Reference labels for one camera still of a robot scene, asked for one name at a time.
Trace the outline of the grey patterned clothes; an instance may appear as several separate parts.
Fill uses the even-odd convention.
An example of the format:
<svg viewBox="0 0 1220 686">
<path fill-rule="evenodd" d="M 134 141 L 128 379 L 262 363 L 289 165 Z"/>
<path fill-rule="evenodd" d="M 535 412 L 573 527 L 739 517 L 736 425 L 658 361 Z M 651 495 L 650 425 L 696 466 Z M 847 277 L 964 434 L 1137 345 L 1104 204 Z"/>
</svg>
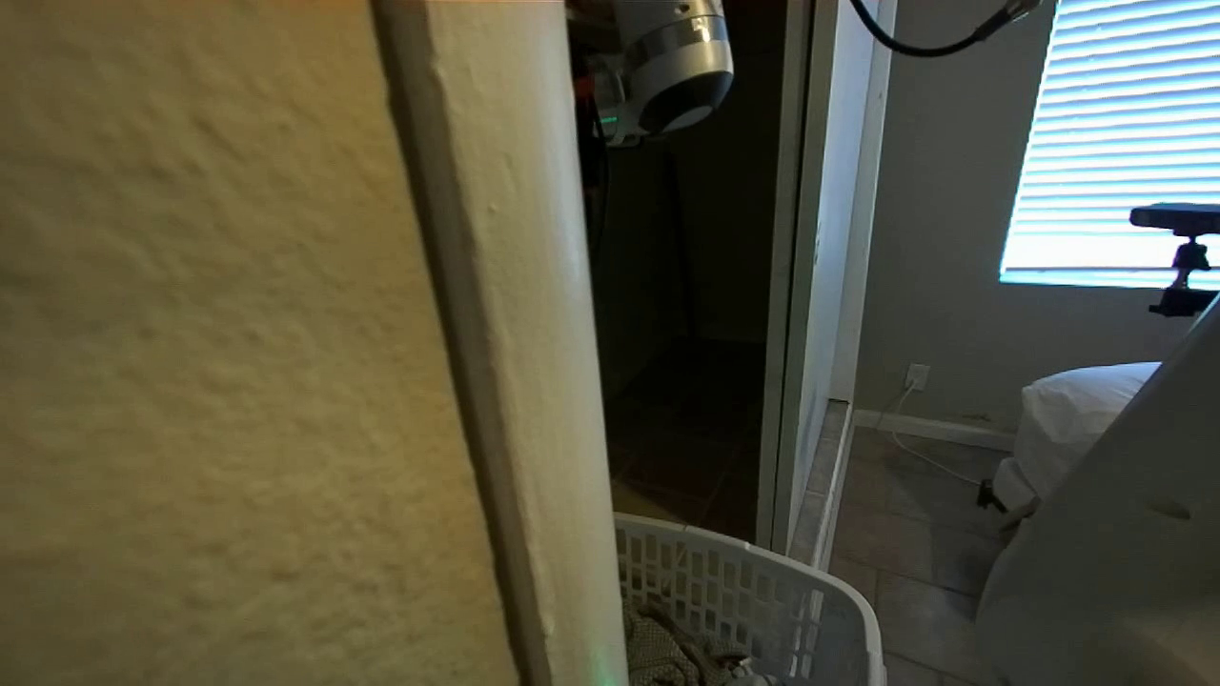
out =
<svg viewBox="0 0 1220 686">
<path fill-rule="evenodd" d="M 782 686 L 723 638 L 692 634 L 662 605 L 622 602 L 630 686 Z"/>
</svg>

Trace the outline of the white plastic laundry basket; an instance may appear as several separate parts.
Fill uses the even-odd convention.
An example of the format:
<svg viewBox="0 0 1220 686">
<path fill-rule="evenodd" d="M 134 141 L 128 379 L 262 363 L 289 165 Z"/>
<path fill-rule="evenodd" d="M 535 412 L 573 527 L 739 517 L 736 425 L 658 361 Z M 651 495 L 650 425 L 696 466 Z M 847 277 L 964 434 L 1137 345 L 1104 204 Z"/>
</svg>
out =
<svg viewBox="0 0 1220 686">
<path fill-rule="evenodd" d="M 848 583 L 698 527 L 630 514 L 615 527 L 623 601 L 737 644 L 782 686 L 888 686 L 877 619 Z"/>
</svg>

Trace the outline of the window with white blinds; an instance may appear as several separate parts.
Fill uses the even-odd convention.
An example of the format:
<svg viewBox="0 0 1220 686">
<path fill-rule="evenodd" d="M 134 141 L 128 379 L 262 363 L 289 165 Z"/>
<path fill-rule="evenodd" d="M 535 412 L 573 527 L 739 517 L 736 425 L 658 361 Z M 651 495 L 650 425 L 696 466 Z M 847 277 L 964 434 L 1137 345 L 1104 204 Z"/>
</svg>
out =
<svg viewBox="0 0 1220 686">
<path fill-rule="evenodd" d="M 1220 0 L 1058 0 L 999 278 L 1163 291 L 1155 203 L 1220 205 Z"/>
</svg>

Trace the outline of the white door frame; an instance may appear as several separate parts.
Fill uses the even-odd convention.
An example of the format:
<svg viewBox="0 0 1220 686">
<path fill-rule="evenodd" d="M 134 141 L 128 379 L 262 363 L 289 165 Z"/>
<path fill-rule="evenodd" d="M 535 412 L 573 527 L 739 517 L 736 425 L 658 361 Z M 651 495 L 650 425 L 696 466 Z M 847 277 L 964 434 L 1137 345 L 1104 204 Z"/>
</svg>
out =
<svg viewBox="0 0 1220 686">
<path fill-rule="evenodd" d="M 787 0 L 755 543 L 824 546 L 853 416 L 891 52 L 850 0 Z"/>
</svg>

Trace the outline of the bed with white bedding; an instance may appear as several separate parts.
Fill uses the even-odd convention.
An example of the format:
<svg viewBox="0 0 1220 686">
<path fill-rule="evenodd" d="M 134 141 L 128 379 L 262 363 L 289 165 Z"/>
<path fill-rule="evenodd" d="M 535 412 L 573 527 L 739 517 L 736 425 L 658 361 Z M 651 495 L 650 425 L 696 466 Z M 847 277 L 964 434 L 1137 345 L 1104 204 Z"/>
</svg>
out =
<svg viewBox="0 0 1220 686">
<path fill-rule="evenodd" d="M 1036 511 L 1159 366 L 1150 361 L 1080 367 L 1025 386 L 1011 455 L 978 487 L 978 507 L 1003 515 Z"/>
</svg>

